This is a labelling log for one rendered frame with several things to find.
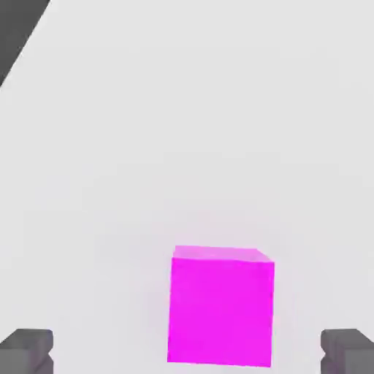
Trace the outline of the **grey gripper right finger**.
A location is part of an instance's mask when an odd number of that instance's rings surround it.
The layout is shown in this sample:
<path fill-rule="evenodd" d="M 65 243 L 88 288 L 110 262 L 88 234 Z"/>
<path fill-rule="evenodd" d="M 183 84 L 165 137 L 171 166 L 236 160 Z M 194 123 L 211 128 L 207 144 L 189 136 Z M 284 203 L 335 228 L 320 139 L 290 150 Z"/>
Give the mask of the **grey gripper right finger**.
<path fill-rule="evenodd" d="M 374 374 L 374 342 L 358 329 L 324 329 L 321 348 L 321 374 Z"/>

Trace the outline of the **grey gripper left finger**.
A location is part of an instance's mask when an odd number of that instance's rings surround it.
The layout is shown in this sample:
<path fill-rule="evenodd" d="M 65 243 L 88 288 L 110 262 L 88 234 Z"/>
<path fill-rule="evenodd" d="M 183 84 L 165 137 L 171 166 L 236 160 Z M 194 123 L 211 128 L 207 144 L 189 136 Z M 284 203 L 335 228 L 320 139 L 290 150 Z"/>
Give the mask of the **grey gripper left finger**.
<path fill-rule="evenodd" d="M 0 374 L 54 374 L 50 329 L 16 329 L 0 343 Z"/>

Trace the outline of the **small magenta cube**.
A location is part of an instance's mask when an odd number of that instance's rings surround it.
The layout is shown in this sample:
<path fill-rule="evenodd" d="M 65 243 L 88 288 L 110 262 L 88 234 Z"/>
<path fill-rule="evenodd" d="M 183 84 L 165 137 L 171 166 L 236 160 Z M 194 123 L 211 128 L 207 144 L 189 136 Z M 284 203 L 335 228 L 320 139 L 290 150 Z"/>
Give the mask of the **small magenta cube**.
<path fill-rule="evenodd" d="M 274 277 L 256 249 L 176 246 L 168 362 L 270 367 Z"/>

